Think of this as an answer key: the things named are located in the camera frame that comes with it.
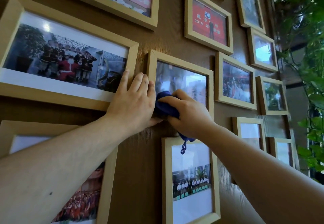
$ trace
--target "wooden wall panel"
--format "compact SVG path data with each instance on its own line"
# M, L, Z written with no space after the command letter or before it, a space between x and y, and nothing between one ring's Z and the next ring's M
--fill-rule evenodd
M8 0L0 0L0 12ZM147 53L154 49L214 70L215 51L184 38L184 0L160 0L158 29L152 32L78 0L34 0L139 42L136 72L145 72ZM212 0L233 16L233 58L249 62L246 29L239 26L236 0ZM271 34L266 0L261 0L267 35ZM277 74L257 74L278 78ZM258 111L214 104L215 122L232 130L231 117L264 118L266 136L286 137L283 116L263 117ZM0 97L0 120L85 125L104 113L55 104ZM144 130L120 144L108 223L161 223L161 137L175 136L167 122ZM222 223L262 223L238 186L231 184L226 168L219 163Z

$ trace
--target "forearm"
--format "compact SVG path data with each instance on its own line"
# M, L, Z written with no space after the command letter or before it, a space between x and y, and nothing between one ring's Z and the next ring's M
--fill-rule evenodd
M215 123L203 141L231 173L266 223L322 223L324 187Z
M0 160L4 223L50 223L69 198L126 139L107 116Z

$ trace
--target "wooden picture frame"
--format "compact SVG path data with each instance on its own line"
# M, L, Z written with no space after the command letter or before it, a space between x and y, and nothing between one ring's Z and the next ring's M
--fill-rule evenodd
M264 40L265 42L267 42L271 45L272 61L273 61L274 65L263 63L262 61L259 61L257 59L257 54L256 54L257 48L256 48L255 36L261 38L262 40ZM267 71L271 71L271 72L278 71L276 45L275 45L274 40L253 28L248 29L248 40L249 40L249 50L250 50L250 64L253 66L265 69Z
M255 83L255 70L248 66L245 65L242 62L239 62L238 60L233 59L232 57L225 55L221 52L218 52L216 54L216 64L215 64L215 101L219 101L222 103L226 104L231 104L234 106L242 107L242 108L247 108L251 110L256 110L257 109L257 93L256 93L256 83ZM251 77L251 103L242 101L239 99L234 99L227 97L223 95L223 63L227 62L230 65L233 65L243 71L249 72L250 77Z
M156 50L150 50L148 54L148 63L147 63L147 75L149 81L153 81L154 83L156 82L156 66L157 66L157 61L161 61L164 63L168 63L174 66L181 67L183 69L186 69L188 71L196 72L198 74L206 76L206 85L207 85L207 102L206 106L207 109L209 110L209 113L212 118L214 118L214 101L213 101L213 96L214 96L214 86L213 86L213 79L214 79L214 74L213 71L206 69L201 66L197 66L195 64L189 63L187 61L184 61L182 59L178 59L175 57L172 57L167 54L163 54L161 52L158 52Z
M266 145L266 138L265 138L265 130L264 130L264 122L263 119L256 119L256 118L248 118L248 117L233 117L233 132L238 137L243 139L244 136L242 136L242 130L241 130L241 124L247 123L247 124L258 124L259 128L259 134L261 138L261 150L267 152L267 145Z
M139 45L137 42L31 0L9 0L6 9L1 17L0 35L2 36L2 44L0 45L0 70L4 69L2 68L2 66L6 61L6 57L18 31L20 18L25 12L35 14L39 17L45 17L48 20L58 22L58 24L63 24L64 26L71 27L73 28L73 30L79 30L94 37L110 41L112 42L112 44L118 44L119 46L127 49L129 48L126 68L130 70L128 76L128 85L132 83ZM60 90L59 92L52 92L23 86L24 83L21 83L22 85L14 85L0 81L0 95L102 111L107 110L109 102L114 96L114 93L112 92L105 93L106 91L103 91L98 96L98 99L90 99L86 97L65 94L63 90ZM100 97L102 95L104 95L105 97L107 96L108 99L101 98L100 100Z
M222 17L226 18L227 33L224 33L224 34L226 37L227 45L225 45L221 42L217 42L216 40L213 40L213 39L211 39L207 36L204 36L203 34L200 34L193 30L193 2L192 1L193 0L185 1L185 34L184 34L185 37L189 38L193 41L196 41L202 45L208 46L212 49L221 51L225 54L228 54L228 55L233 54L234 50L233 50L232 15L210 0L196 0L201 4L204 4L206 7L210 8L211 10L219 13Z
M275 158L279 159L278 156L278 146L277 143L285 143L285 144L290 144L291 145L291 164L289 164L291 167L296 169L296 164L298 164L298 155L297 155L297 149L296 149L296 144L295 141L292 139L284 139L284 138L275 138L275 137L269 137L270 141L270 154L274 156Z
M121 18L127 19L135 24L146 27L150 30L157 29L157 20L159 13L159 0L151 0L151 16L145 16L133 9L112 0L81 0L95 7L103 9L109 13L115 14Z
M0 124L0 158L10 154L14 138L17 135L58 136L79 127L81 126L2 120ZM106 159L96 224L106 224L108 221L117 153L118 147Z
M261 76L258 76L256 78L256 81L257 81L257 89L258 89L259 99L261 104L261 114L262 115L288 115L289 111L288 111L287 99L286 99L286 87L283 84L283 82L280 80L276 80L268 77L261 77ZM264 82L273 83L274 85L279 86L280 99L282 103L280 106L283 106L284 108L283 110L269 110L267 105L267 95L264 87Z
M172 194L172 146L182 145L183 140L180 137L162 138L162 223L173 223L173 194ZM202 144L201 141L195 140L194 142L187 142L190 144ZM210 164L212 174L212 205L213 212L206 214L189 223L194 224L211 224L221 218L220 213L220 195L219 195L219 183L218 183L218 168L217 157L209 149L210 152Z
M253 24L251 22L248 21L247 16L245 14L245 10L244 10L244 5L243 5L243 0L237 0L237 7L238 7L238 14L239 14L239 18L240 18L240 23L242 27L245 28L254 28L256 30L258 30L259 32L262 32L263 34L266 33L265 31L265 26L264 26L264 20L263 20L263 15L262 15L262 10L261 10L261 4L260 4L260 0L256 0L257 2L257 11L258 11L258 16L259 16L259 26L256 24Z

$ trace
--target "hand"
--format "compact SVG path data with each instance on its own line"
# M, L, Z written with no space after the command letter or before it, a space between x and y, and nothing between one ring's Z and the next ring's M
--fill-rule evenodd
M129 70L124 71L106 114L113 123L123 128L126 138L162 121L151 118L156 100L154 83L148 81L146 74L140 73L127 90L128 74Z
M189 138L201 140L206 126L214 123L206 107L180 89L176 90L172 96L163 97L159 101L168 103L178 110L179 119L168 116L168 121L177 131Z

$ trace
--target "logo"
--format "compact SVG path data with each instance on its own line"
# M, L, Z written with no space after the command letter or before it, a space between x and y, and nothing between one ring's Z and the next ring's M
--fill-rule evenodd
M210 19L210 13L205 11L205 18Z

